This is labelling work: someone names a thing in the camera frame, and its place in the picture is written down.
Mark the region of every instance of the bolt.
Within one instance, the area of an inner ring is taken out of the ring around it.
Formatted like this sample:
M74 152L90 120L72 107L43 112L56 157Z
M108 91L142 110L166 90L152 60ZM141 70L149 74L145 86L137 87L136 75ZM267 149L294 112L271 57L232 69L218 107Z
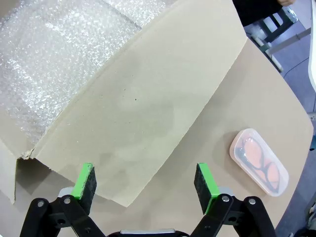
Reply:
M223 197L222 197L222 200L223 200L224 202L228 202L228 201L229 201L229 197L223 196Z
M249 203L250 203L251 205L254 205L254 204L256 204L256 200L253 199L253 198L251 198L251 199L249 199Z
M38 201L38 207L44 206L44 202L42 200Z
M70 198L69 198L69 197L65 198L65 199L64 199L64 203L65 203L65 204L70 203Z

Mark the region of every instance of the cardboard box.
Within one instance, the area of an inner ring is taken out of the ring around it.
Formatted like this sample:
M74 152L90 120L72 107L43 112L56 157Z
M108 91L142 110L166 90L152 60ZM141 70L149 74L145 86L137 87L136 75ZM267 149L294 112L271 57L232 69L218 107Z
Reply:
M254 78L247 81L254 83L251 86L242 83L243 77L256 75L254 69L269 80ZM0 111L1 161L6 164L1 166L0 178L5 182L0 188L14 200L15 163L20 157L36 158L73 182L82 163L89 161L96 168L97 194L128 206L189 135L205 105L216 105L212 96L222 81L234 75L240 83L221 90L227 101L213 113L221 115L219 120L231 120L230 124L238 118L231 132L242 126L259 127L274 151L278 146L271 138L282 141L282 147L286 145L288 154L298 160L294 163L299 163L292 181L296 185L313 131L304 109L247 39L232 2L182 0L124 45L82 87L37 144ZM240 94L248 86L260 92L258 98ZM232 110L236 98L240 109ZM252 114L254 107L262 108L262 113ZM284 118L289 111L291 118ZM223 133L227 127L221 127ZM288 171L293 177L294 170Z

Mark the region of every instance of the white plastic part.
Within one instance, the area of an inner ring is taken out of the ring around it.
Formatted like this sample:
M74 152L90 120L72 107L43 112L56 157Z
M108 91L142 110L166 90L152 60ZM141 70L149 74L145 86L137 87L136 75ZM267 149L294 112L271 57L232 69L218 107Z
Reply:
M277 197L286 189L287 170L256 130L240 131L230 147L230 155L267 194Z

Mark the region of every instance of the floor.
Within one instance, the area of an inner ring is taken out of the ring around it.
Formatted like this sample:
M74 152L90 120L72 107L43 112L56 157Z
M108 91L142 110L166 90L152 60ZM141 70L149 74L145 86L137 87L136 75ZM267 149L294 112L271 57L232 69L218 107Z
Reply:
M297 22L283 35L276 39L273 44L278 44L304 29L305 28L301 22ZM316 109L316 93L312 88L308 76L307 58L309 57L310 40L311 37L307 36L274 54L275 58L283 66L284 71L281 75L284 77L285 81L291 87L294 94L308 113L314 112ZM315 170L316 150L309 152L304 170L292 200L276 228L278 237L288 237L290 233L295 233L298 229L305 226L308 209L311 206L312 200L315 200L314 195L316 192L316 185L313 185L316 181Z

